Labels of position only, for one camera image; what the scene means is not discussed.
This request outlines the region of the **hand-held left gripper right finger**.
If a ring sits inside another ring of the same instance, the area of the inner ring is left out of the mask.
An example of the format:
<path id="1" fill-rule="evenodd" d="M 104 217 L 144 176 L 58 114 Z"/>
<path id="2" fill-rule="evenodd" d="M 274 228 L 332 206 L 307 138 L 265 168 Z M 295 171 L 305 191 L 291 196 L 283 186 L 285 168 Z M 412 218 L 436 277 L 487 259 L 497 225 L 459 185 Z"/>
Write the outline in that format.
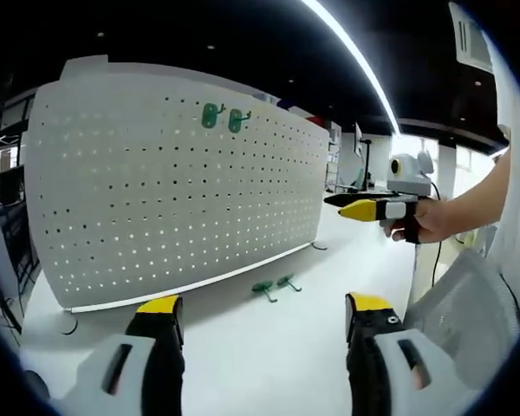
<path id="1" fill-rule="evenodd" d="M 405 328 L 378 296 L 346 294 L 346 365 L 353 415 L 436 415 L 456 397 L 451 357 Z"/>

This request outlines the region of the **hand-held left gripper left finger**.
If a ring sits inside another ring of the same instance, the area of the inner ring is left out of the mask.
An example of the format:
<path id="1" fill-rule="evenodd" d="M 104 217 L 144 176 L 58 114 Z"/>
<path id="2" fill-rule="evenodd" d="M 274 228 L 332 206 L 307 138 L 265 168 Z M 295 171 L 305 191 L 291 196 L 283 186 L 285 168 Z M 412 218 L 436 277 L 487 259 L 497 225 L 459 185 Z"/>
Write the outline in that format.
<path id="1" fill-rule="evenodd" d="M 111 335 L 77 368 L 64 415 L 180 415 L 185 371 L 179 295 L 140 305 L 123 334 Z"/>

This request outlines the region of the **person's right hand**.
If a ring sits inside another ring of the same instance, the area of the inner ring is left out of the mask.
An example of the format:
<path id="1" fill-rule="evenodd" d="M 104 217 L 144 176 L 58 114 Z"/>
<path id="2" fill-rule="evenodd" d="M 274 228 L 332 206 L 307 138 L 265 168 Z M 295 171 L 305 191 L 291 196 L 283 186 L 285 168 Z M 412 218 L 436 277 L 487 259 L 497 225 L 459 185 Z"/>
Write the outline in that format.
<path id="1" fill-rule="evenodd" d="M 413 218 L 418 224 L 416 242 L 418 244 L 431 244 L 445 240 L 447 231 L 447 206 L 445 200 L 424 198 L 416 204 Z M 392 223 L 382 225 L 386 237 L 393 241 L 408 241 L 404 219 L 394 220 Z"/>

